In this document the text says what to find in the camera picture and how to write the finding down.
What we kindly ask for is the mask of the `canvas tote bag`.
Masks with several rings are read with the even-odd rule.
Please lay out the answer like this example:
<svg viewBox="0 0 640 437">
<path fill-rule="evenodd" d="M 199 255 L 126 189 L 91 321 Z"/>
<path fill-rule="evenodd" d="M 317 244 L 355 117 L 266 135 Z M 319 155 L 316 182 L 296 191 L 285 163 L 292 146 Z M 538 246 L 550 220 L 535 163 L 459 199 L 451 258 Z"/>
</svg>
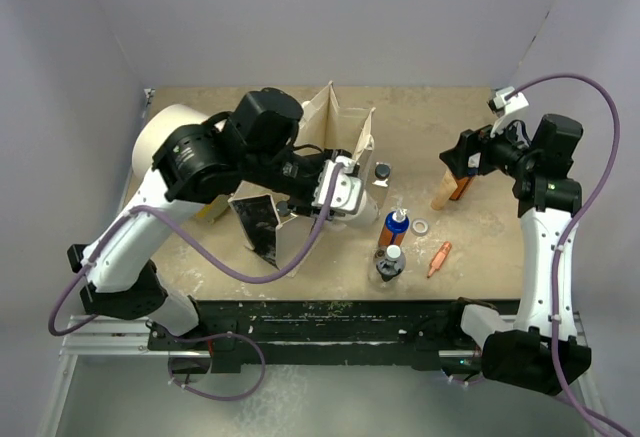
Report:
<svg viewBox="0 0 640 437">
<path fill-rule="evenodd" d="M 240 221 L 246 246 L 276 272 L 286 267 L 313 232 L 314 218 L 326 198 L 335 164 L 343 164 L 325 225 L 355 228 L 372 225 L 379 216 L 379 199 L 369 190 L 375 148 L 372 108 L 343 107 L 328 83 L 302 104 L 303 116 L 293 154 L 302 161 L 282 162 L 286 177 L 310 181 L 310 194 L 295 197 L 284 191 L 243 182 L 229 199 Z"/>
</svg>

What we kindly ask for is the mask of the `clear square bottle dark cap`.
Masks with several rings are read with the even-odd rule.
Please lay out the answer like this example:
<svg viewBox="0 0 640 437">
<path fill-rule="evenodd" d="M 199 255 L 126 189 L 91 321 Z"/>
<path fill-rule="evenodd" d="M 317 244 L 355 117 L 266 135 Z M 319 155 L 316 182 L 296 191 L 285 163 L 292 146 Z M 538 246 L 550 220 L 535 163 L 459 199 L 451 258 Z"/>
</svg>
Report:
<svg viewBox="0 0 640 437">
<path fill-rule="evenodd" d="M 377 162 L 374 167 L 373 185 L 378 188 L 388 188 L 392 175 L 392 166 L 389 163 Z"/>
</svg>

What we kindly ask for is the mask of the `small clear bottle white cap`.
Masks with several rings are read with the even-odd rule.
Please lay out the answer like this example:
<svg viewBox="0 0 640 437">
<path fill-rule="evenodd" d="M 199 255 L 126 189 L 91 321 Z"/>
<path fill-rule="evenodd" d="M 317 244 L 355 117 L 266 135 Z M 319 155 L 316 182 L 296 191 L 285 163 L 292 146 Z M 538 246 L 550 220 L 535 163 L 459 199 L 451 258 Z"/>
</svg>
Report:
<svg viewBox="0 0 640 437">
<path fill-rule="evenodd" d="M 398 245 L 379 247 L 373 255 L 368 279 L 374 286 L 386 289 L 395 284 L 406 268 L 406 256 Z"/>
</svg>

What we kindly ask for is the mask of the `white bottle beige cap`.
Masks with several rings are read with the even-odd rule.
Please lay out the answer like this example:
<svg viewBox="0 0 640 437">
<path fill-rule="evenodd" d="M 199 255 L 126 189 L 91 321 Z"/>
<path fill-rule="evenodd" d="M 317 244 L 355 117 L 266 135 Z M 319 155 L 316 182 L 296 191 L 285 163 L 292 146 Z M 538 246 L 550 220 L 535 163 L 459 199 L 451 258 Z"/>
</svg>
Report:
<svg viewBox="0 0 640 437">
<path fill-rule="evenodd" d="M 379 217 L 379 208 L 376 200 L 365 191 L 355 214 L 348 214 L 343 222 L 350 227 L 365 228 L 371 226 Z"/>
</svg>

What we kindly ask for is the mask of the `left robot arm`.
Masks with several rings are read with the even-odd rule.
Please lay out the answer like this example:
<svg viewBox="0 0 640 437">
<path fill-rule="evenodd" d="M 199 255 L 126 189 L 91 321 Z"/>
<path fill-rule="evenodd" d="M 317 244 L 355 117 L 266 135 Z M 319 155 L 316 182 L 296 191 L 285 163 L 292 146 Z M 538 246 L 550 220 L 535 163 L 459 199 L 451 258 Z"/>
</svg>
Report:
<svg viewBox="0 0 640 437">
<path fill-rule="evenodd" d="M 206 326 L 195 300 L 162 282 L 151 258 L 183 222 L 241 183 L 290 197 L 316 218 L 302 249 L 283 269 L 255 283 L 269 283 L 293 270 L 310 251 L 329 215 L 314 193 L 332 150 L 301 152 L 303 109 L 275 88 L 246 93 L 237 107 L 197 123 L 177 126 L 152 153 L 138 192 L 93 243 L 68 250 L 70 266 L 85 286 L 80 297 L 91 317 L 148 317 L 184 349 L 202 344 Z"/>
</svg>

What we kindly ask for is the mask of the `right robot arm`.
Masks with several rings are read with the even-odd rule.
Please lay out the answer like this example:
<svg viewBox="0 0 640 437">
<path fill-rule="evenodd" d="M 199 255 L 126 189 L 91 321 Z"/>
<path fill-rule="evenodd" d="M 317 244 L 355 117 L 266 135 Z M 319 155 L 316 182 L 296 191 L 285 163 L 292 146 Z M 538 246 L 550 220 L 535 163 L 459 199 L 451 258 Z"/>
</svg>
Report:
<svg viewBox="0 0 640 437">
<path fill-rule="evenodd" d="M 481 372 L 489 380 L 549 396 L 588 370 L 592 353 L 577 341 L 571 303 L 570 223 L 582 207 L 581 185 L 569 178 L 582 125 L 565 116 L 542 117 L 531 142 L 513 130 L 491 126 L 463 131 L 440 159 L 452 174 L 513 178 L 524 242 L 523 293 L 513 322 L 491 304 L 460 298 L 445 323 L 456 348 L 481 349 Z"/>
</svg>

